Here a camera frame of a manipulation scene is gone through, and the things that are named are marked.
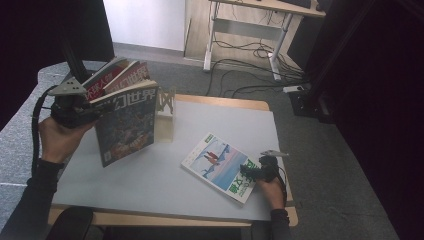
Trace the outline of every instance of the hand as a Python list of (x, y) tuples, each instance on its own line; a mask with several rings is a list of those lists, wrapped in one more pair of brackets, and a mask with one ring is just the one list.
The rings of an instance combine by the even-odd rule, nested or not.
[(266, 199), (271, 205), (271, 209), (284, 209), (283, 188), (278, 178), (274, 178), (267, 183), (262, 179), (257, 179), (256, 182), (261, 187)]
[(94, 126), (92, 122), (74, 129), (66, 128), (49, 117), (38, 124), (43, 153), (41, 158), (53, 163), (63, 163), (78, 148), (84, 133)]

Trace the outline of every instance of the open magazine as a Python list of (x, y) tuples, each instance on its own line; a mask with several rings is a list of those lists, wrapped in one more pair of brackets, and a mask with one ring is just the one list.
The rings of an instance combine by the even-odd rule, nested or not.
[(217, 190), (244, 204), (255, 182), (240, 173), (240, 165), (259, 168), (260, 163), (208, 133), (181, 165)]

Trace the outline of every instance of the white desk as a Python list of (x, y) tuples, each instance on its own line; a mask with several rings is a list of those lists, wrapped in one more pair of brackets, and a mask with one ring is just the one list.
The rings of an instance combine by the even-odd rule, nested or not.
[[(59, 181), (53, 209), (79, 205), (112, 218), (133, 216), (112, 225), (248, 226), (251, 220), (268, 220), (268, 203), (258, 187), (241, 207), (180, 167), (208, 131), (252, 157), (279, 150), (272, 112), (177, 101), (172, 143), (156, 143), (107, 168), (101, 167), (94, 130), (88, 132)], [(296, 225), (296, 210), (287, 210), (291, 226)], [(145, 222), (133, 223), (140, 215)], [(108, 220), (94, 222), (107, 225)]]
[[(281, 76), (279, 75), (277, 57), (283, 44), (284, 38), (288, 31), (291, 19), (293, 14), (310, 16), (310, 17), (324, 17), (324, 12), (318, 12), (315, 10), (317, 6), (317, 1), (312, 0), (311, 8), (303, 8), (288, 4), (285, 2), (280, 2), (277, 0), (210, 0), (212, 1), (212, 17), (211, 17), (211, 27), (209, 33), (209, 42), (206, 46), (206, 54), (203, 70), (210, 71), (211, 69), (211, 58), (212, 58), (212, 43), (213, 36), (215, 32), (221, 33), (230, 33), (235, 35), (263, 38), (268, 40), (276, 41), (276, 45), (273, 53), (268, 55), (271, 69), (274, 72), (274, 79), (276, 81), (281, 81)], [(218, 3), (233, 4), (245, 7), (252, 7), (264, 10), (272, 10), (277, 12), (287, 13), (287, 19), (284, 21), (284, 24), (281, 28), (271, 27), (266, 25), (252, 24), (240, 21), (234, 21), (229, 19), (220, 19), (218, 18)]]

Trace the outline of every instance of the forearm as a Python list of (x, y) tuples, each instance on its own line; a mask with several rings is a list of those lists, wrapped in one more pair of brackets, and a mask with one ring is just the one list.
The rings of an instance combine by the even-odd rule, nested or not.
[(21, 200), (4, 226), (0, 239), (41, 239), (63, 164), (39, 161), (35, 176), (28, 180)]
[(288, 213), (284, 209), (274, 209), (271, 211), (271, 228), (273, 240), (292, 239), (289, 227)]

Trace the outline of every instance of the white wall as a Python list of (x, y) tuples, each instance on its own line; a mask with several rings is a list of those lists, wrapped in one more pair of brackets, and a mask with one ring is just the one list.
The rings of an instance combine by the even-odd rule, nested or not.
[(104, 0), (113, 42), (184, 50), (185, 0)]

